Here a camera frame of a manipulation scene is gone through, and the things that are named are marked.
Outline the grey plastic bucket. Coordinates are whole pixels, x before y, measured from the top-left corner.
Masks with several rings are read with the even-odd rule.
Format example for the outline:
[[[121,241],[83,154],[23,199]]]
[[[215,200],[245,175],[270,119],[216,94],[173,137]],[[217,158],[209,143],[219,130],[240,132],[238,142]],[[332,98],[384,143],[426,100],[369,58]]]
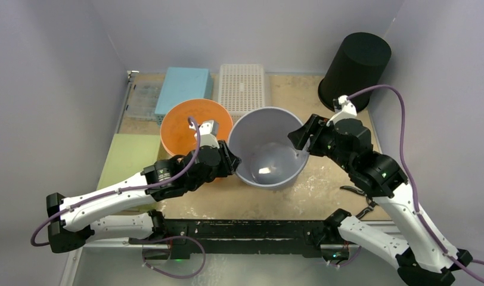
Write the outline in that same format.
[[[288,134],[302,126],[297,116],[279,107],[263,107],[243,115],[228,138],[230,151],[241,159],[236,175],[256,188],[292,186],[309,154],[295,149]]]

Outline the orange bucket black rim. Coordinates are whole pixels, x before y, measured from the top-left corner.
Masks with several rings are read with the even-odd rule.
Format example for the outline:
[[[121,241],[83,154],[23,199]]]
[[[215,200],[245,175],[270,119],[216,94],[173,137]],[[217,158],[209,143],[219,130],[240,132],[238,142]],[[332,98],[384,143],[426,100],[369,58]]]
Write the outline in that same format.
[[[188,123],[189,117],[193,117],[198,124],[208,120],[217,122],[217,138],[221,140],[228,139],[233,126],[229,112],[219,103],[208,99],[184,101],[165,115],[160,127],[162,146],[170,156],[186,155],[196,146],[194,131]]]

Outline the white perforated plastic basket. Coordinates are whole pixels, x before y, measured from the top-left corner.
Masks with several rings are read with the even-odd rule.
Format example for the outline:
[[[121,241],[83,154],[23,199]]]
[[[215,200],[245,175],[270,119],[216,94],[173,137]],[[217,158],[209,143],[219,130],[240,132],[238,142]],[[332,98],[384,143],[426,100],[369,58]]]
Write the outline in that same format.
[[[233,122],[245,114],[272,105],[269,76],[261,64],[223,64],[216,100]]]

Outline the blue perforated plastic basket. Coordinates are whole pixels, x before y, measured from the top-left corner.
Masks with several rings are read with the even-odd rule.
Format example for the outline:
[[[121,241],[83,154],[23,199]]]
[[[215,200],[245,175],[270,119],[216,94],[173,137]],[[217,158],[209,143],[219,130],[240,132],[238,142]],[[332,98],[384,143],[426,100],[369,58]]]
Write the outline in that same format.
[[[176,105],[193,99],[211,99],[213,78],[209,69],[169,67],[154,110],[157,122]]]

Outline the black plastic bucket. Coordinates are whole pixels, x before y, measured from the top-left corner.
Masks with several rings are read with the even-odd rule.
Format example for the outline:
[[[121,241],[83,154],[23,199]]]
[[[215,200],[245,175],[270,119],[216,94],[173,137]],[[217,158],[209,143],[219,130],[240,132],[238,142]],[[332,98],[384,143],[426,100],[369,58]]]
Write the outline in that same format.
[[[339,96],[378,84],[391,56],[390,45],[377,35],[367,32],[347,35],[319,83],[319,100],[333,111],[333,101]]]

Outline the green perforated plastic basket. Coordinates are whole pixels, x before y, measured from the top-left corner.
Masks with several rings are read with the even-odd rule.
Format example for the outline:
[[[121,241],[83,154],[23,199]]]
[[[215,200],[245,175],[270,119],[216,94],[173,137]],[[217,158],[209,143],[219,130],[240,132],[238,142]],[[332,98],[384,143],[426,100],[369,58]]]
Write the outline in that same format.
[[[164,157],[158,135],[117,133],[113,136],[97,189],[114,185]]]

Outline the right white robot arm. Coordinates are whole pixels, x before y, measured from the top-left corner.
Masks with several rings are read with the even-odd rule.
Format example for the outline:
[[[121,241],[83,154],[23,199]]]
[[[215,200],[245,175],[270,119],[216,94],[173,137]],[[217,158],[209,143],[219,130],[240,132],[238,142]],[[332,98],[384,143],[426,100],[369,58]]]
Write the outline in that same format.
[[[338,209],[325,220],[324,235],[329,241],[343,239],[370,251],[393,266],[407,285],[451,285],[454,271],[473,260],[467,250],[454,247],[441,234],[429,234],[432,224],[414,200],[407,175],[393,158],[374,151],[371,132],[360,120],[328,124],[326,118],[313,114],[288,138],[295,149],[339,165],[390,216],[402,235],[388,235]]]

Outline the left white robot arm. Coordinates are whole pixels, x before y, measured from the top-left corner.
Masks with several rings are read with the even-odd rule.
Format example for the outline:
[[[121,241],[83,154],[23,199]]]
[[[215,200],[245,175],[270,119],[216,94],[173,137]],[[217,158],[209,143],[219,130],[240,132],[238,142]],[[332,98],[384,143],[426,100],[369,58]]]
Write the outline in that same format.
[[[217,148],[202,146],[185,156],[158,160],[130,178],[89,194],[48,195],[46,211],[51,220],[47,231],[51,251],[66,253],[88,241],[114,237],[161,243],[167,236],[162,214],[150,211],[124,219],[119,212],[181,197],[217,178],[233,175],[241,158],[229,150],[225,141],[218,143]]]

